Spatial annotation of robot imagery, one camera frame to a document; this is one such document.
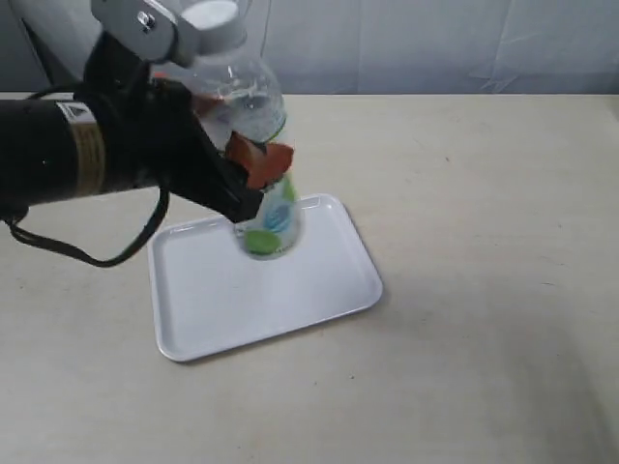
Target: beige table surface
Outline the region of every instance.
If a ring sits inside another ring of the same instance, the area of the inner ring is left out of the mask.
[[[101,271],[0,229],[0,462],[619,462],[619,99],[287,103],[299,190],[347,205],[382,303],[180,365],[145,252]],[[26,225],[111,255],[155,199]]]

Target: white tray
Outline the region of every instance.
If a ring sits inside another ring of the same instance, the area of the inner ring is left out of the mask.
[[[151,241],[157,343],[194,360],[374,305],[383,284],[343,205],[301,200],[304,235],[273,261],[239,249],[223,217],[166,228]]]

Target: white bottle cap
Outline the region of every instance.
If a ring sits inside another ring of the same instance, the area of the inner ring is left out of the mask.
[[[200,55],[237,48],[247,38],[239,7],[231,0],[196,3],[184,10],[182,17],[200,33]]]

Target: plastic bottle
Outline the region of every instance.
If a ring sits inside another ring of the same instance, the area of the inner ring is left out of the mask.
[[[185,10],[183,17],[202,33],[206,55],[195,60],[183,80],[193,93],[219,102],[202,121],[215,146],[223,149],[232,131],[258,143],[285,143],[280,85],[266,63],[241,46],[245,29],[236,3],[203,2]],[[256,218],[234,226],[241,248],[256,259],[282,256],[302,232],[290,175],[264,193]]]

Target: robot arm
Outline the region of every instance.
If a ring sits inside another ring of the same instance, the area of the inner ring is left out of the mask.
[[[27,101],[0,101],[0,219],[27,245],[99,267],[133,256],[161,224],[175,193],[233,222],[254,218],[260,190],[221,157],[180,83],[151,78],[151,65],[189,66],[197,31],[155,0],[92,0],[102,34],[83,80]],[[58,91],[71,101],[38,100]],[[18,226],[30,206],[78,196],[159,186],[160,202],[142,234],[117,258],[100,261]]]

